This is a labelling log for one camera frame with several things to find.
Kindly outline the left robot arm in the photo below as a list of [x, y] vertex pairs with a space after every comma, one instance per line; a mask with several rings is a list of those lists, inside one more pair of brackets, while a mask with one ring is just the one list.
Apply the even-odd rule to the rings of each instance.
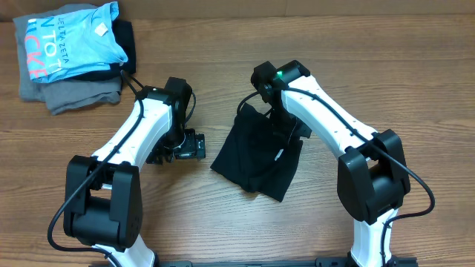
[[81, 251], [103, 254], [111, 266], [158, 266], [140, 235], [145, 164], [203, 159], [205, 137], [186, 123], [195, 104], [191, 86], [171, 77], [164, 88], [142, 86], [121, 128], [91, 156], [74, 156], [66, 170], [64, 233]]

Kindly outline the grey folded garment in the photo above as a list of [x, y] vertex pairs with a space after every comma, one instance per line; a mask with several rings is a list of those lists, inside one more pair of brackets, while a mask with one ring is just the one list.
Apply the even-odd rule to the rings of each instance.
[[92, 4], [66, 4], [56, 10], [44, 13], [33, 13], [13, 19], [15, 38], [19, 60], [19, 96], [26, 102], [44, 102], [47, 109], [57, 115], [67, 110], [83, 108], [97, 102], [116, 104], [120, 101], [122, 81], [119, 77], [113, 79], [90, 82], [81, 80], [62, 80], [53, 83], [35, 83], [27, 72], [27, 54], [24, 48], [24, 38], [27, 23], [30, 19], [46, 18], [77, 10], [93, 9]]

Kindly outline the black folded garment in stack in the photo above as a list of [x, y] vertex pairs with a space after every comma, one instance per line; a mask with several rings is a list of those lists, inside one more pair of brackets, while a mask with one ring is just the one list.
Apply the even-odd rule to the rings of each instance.
[[120, 76], [120, 71], [124, 70], [129, 74], [137, 71], [137, 55], [134, 41], [132, 23], [117, 19], [112, 22], [112, 30], [116, 43], [125, 51], [128, 61], [125, 63], [114, 63], [110, 65], [110, 70], [98, 70], [73, 76], [71, 79], [79, 81], [105, 81]]

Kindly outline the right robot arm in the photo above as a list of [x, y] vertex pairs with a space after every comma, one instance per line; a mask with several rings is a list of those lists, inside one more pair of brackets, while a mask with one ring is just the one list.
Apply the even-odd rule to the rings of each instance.
[[318, 257], [316, 266], [417, 266], [414, 257], [390, 251], [393, 219], [410, 191], [404, 151], [392, 131], [379, 133], [333, 100], [300, 62], [264, 62], [251, 83], [281, 124], [296, 119], [315, 133], [338, 161], [337, 194], [353, 218], [353, 245], [345, 257]]

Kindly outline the light blue printed t-shirt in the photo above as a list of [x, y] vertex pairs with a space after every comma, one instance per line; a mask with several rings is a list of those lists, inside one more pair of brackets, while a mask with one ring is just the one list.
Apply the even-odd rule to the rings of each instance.
[[46, 18], [29, 19], [24, 47], [30, 80], [51, 83], [128, 61], [116, 42], [117, 2]]

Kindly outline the black t-shirt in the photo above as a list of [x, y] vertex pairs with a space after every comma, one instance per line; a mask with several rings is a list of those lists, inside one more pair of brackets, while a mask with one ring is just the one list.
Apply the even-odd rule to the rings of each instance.
[[271, 119], [243, 105], [211, 169], [249, 193], [281, 202], [295, 176], [303, 142], [274, 128]]

